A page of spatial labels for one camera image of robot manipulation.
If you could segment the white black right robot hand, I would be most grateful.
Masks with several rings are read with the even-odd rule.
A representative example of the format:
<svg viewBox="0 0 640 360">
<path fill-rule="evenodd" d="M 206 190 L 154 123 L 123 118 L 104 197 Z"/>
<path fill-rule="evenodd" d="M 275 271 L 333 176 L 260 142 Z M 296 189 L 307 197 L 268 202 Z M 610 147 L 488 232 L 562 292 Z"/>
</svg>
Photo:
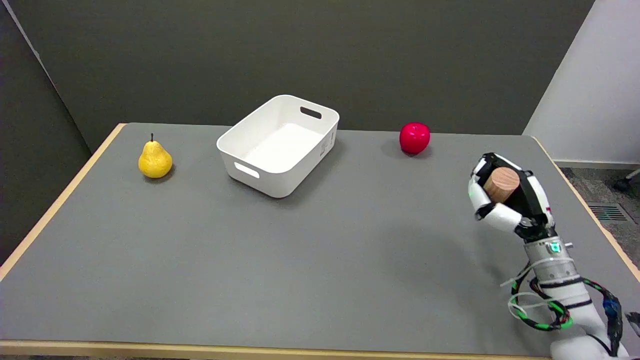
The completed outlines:
<svg viewBox="0 0 640 360">
<path fill-rule="evenodd" d="M 483 187 L 493 171 L 500 167 L 514 170 L 519 180 L 518 187 L 505 202 L 492 200 Z M 470 174 L 468 195 L 475 220 L 480 223 L 514 233 L 525 243 L 558 235 L 546 192 L 535 174 L 498 153 L 483 153 Z"/>
</svg>

